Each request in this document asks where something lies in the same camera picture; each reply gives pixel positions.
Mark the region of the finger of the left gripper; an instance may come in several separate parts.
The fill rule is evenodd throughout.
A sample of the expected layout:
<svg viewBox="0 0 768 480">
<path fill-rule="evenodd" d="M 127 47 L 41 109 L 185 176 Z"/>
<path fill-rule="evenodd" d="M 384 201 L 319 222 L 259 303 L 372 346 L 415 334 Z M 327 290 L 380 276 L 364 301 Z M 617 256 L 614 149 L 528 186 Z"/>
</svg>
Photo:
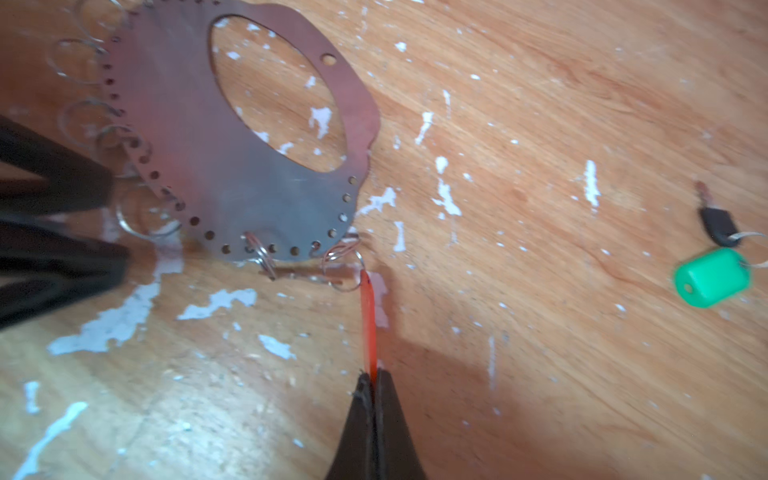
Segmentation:
<svg viewBox="0 0 768 480">
<path fill-rule="evenodd" d="M 73 236 L 56 222 L 1 219 L 1 327 L 107 292 L 125 278 L 129 250 Z"/>
<path fill-rule="evenodd" d="M 27 178 L 1 179 L 3 214 L 54 215 L 106 206 L 111 171 L 7 117 L 1 118 L 1 167 Z"/>
</svg>

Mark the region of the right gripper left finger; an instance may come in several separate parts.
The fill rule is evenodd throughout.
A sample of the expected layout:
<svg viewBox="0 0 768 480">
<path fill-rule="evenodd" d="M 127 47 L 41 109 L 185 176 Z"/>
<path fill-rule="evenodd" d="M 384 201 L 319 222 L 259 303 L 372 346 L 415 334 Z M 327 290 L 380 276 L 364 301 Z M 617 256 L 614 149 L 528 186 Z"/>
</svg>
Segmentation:
<svg viewBox="0 0 768 480">
<path fill-rule="evenodd" d="M 375 410 L 370 375 L 362 373 L 326 480 L 372 480 L 376 474 Z"/>
</svg>

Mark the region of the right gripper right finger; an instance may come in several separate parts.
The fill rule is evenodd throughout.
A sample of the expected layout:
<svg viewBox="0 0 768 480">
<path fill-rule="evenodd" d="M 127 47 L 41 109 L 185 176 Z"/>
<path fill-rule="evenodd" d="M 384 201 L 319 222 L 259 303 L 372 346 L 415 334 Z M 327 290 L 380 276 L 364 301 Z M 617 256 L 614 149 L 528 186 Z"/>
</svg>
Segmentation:
<svg viewBox="0 0 768 480">
<path fill-rule="evenodd" d="M 426 479 L 393 377 L 383 369 L 373 386 L 373 425 L 373 478 Z"/>
</svg>

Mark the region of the red key tag with key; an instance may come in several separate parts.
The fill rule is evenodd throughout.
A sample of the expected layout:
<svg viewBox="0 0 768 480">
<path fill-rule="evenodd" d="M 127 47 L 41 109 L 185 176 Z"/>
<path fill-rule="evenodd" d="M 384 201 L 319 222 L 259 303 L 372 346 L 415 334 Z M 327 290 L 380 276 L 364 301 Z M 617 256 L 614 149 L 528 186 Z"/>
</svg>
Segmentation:
<svg viewBox="0 0 768 480">
<path fill-rule="evenodd" d="M 363 269 L 360 272 L 360 296 L 361 314 L 363 326 L 363 357 L 365 372 L 369 375 L 371 383 L 376 382 L 377 377 L 377 351 L 376 351 L 376 306 L 374 289 L 368 272 Z"/>
</svg>

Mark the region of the green key tag with key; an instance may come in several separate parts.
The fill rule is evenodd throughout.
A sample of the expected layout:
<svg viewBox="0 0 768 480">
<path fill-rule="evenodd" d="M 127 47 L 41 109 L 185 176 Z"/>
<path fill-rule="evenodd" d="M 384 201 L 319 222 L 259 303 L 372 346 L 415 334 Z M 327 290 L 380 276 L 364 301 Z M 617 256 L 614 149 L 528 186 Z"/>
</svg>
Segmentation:
<svg viewBox="0 0 768 480">
<path fill-rule="evenodd" d="M 737 251 L 745 238 L 767 235 L 740 230 L 730 212 L 715 203 L 703 181 L 697 181 L 695 189 L 701 202 L 699 218 L 715 248 L 681 263 L 673 282 L 686 304 L 707 309 L 747 290 L 752 284 L 752 271 L 767 267 L 767 261 L 750 262 Z"/>
</svg>

